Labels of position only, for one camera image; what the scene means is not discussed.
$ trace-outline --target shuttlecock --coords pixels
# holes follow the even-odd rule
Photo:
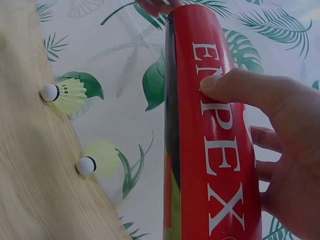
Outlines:
[[[87,89],[79,79],[70,78],[57,84],[47,84],[41,90],[41,97],[52,107],[65,114],[76,114],[86,104]]]
[[[84,151],[84,157],[76,164],[77,171],[88,176],[107,175],[114,172],[121,163],[119,151],[108,140],[98,140],[88,145]]]

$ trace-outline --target black stripe on tube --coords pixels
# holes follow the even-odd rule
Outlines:
[[[171,168],[180,190],[180,147],[178,86],[173,13],[165,24],[165,99],[164,99],[164,144],[171,155]]]

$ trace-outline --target red label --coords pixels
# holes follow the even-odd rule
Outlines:
[[[181,240],[261,240],[255,155],[244,105],[199,91],[202,78],[233,68],[214,12],[186,5],[173,13],[177,66]]]

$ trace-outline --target tablecloth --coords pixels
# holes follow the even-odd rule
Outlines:
[[[183,3],[216,13],[236,67],[319,89],[319,1]],[[38,0],[36,8],[55,80],[76,78],[87,88],[85,106],[68,116],[81,147],[107,160],[121,155],[98,182],[132,239],[161,240],[166,16],[151,17],[134,0]],[[260,110],[247,109],[251,124],[272,127]],[[280,157],[254,150],[262,161]],[[260,182],[261,191],[267,187]],[[262,224],[263,240],[297,239],[265,212]]]

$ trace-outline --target wooden table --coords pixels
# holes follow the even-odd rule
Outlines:
[[[0,239],[129,240],[66,115],[39,97],[53,83],[33,0],[0,0]]]

